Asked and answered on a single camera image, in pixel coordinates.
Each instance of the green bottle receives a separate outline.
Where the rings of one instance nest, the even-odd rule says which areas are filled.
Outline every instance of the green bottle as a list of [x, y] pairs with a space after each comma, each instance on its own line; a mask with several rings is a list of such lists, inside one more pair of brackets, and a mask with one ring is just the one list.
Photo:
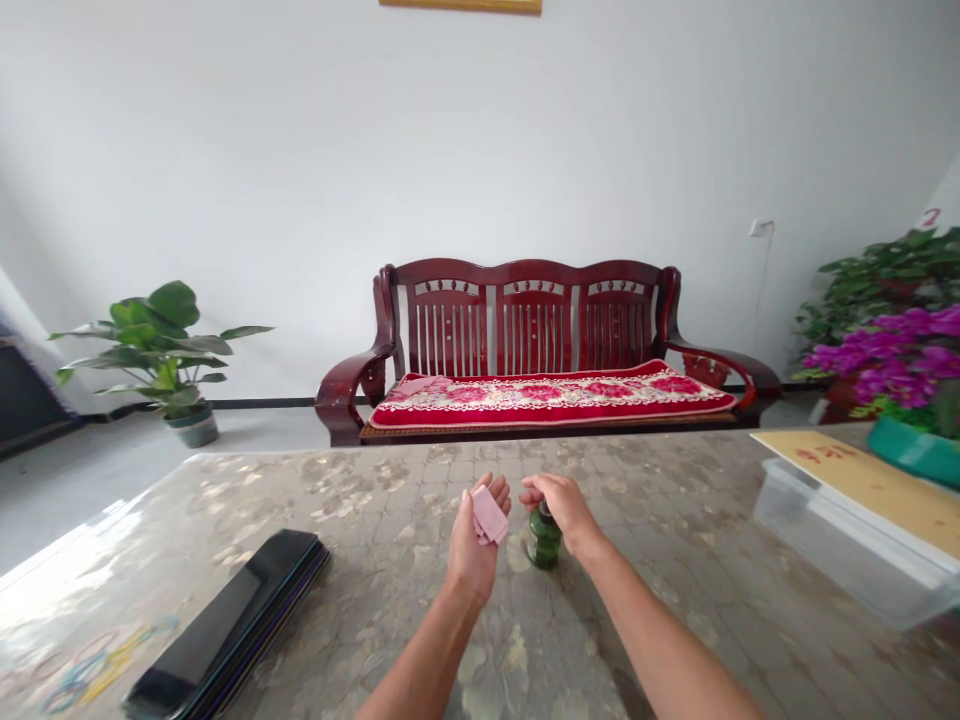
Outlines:
[[563, 532], [550, 514], [546, 500], [543, 500], [540, 507], [530, 513], [530, 530], [534, 537], [532, 552], [530, 550], [527, 552], [530, 562], [541, 570], [552, 570], [557, 566], [560, 538], [563, 537]]

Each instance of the clear plastic container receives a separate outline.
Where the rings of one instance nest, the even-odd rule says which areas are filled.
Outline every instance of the clear plastic container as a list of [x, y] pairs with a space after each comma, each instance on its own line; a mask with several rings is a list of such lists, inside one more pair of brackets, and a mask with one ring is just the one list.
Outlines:
[[823, 485], [766, 460], [754, 516], [898, 630], [960, 605], [960, 561]]

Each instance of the gray floor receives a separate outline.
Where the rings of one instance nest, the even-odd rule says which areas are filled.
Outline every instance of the gray floor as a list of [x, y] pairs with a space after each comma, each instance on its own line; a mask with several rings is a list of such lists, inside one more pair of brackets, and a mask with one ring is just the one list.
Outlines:
[[[795, 393], [763, 416], [764, 427], [806, 424], [818, 395]], [[91, 425], [0, 462], [0, 576], [117, 500], [129, 500], [197, 452], [283, 452], [330, 446], [313, 408], [220, 410], [221, 438], [188, 450], [163, 423], [137, 413]]]

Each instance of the picture frame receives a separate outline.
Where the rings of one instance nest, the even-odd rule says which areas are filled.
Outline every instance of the picture frame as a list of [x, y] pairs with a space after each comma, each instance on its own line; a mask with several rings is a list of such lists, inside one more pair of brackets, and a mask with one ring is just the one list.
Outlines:
[[394, 7], [433, 8], [436, 10], [473, 10], [479, 12], [537, 15], [543, 12], [543, 0], [380, 0]]

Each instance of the table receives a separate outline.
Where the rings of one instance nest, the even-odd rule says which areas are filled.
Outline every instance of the table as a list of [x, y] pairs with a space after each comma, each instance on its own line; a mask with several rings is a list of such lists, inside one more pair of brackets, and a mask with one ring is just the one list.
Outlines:
[[[825, 430], [863, 446], [867, 429]], [[546, 470], [581, 483], [608, 536], [771, 717], [947, 717], [956, 618], [901, 635], [752, 521], [767, 457], [742, 431], [197, 455], [0, 580], [0, 716], [37, 717], [84, 663], [92, 677], [53, 697], [73, 702], [58, 717], [121, 716], [177, 632], [292, 527], [335, 560], [231, 716], [352, 717], [440, 587], [461, 489], [486, 470], [514, 489]], [[515, 504], [448, 716], [652, 716], [589, 579], [569, 557], [533, 569], [525, 520]]]

